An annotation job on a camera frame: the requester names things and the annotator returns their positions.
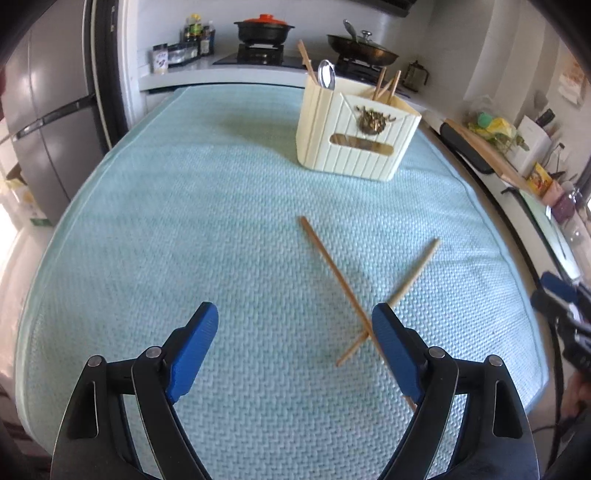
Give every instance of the refrigerator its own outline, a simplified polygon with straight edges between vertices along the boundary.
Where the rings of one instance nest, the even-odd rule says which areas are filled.
[[[2,106],[22,175],[55,225],[126,133],[117,0],[56,0],[5,67]]]

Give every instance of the red pot lid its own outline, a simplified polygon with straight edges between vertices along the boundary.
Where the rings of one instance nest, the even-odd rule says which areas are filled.
[[[253,23],[274,23],[277,25],[287,25],[283,20],[277,20],[273,15],[270,14],[261,14],[259,18],[249,18],[245,20],[245,22],[253,22]]]

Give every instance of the cream plastic utensil holder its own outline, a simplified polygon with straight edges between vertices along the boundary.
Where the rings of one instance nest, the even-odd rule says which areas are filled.
[[[337,78],[334,91],[316,85],[310,76],[306,82],[295,142],[298,161],[312,170],[338,173],[371,180],[391,180],[413,138],[421,115],[409,104],[388,93],[372,101],[374,88],[364,83]],[[378,135],[367,135],[358,127],[365,107],[396,120],[388,122]],[[330,141],[333,134],[355,137],[390,145],[391,154],[375,150],[338,145]]]

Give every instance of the wooden cutting board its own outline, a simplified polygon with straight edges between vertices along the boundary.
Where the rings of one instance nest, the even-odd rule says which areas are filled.
[[[514,186],[517,189],[525,190],[537,197],[536,193],[530,188],[527,181],[517,173],[516,169],[508,162],[508,160],[498,152],[490,143],[484,138],[479,137],[474,132],[469,131],[466,127],[461,126],[450,118],[445,120],[446,123],[452,127],[470,146],[478,152],[478,154],[488,163],[501,180]]]

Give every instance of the spoon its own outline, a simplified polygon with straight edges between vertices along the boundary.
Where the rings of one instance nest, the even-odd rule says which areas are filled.
[[[328,60],[322,60],[318,65],[318,83],[322,88],[335,89],[335,66]]]
[[[349,35],[351,35],[351,38],[353,38],[353,41],[355,43],[359,43],[359,39],[357,38],[357,32],[353,28],[353,25],[351,25],[351,23],[349,23],[349,20],[347,20],[345,18],[343,20],[343,25],[345,25],[345,29],[347,30],[347,32],[349,32]]]

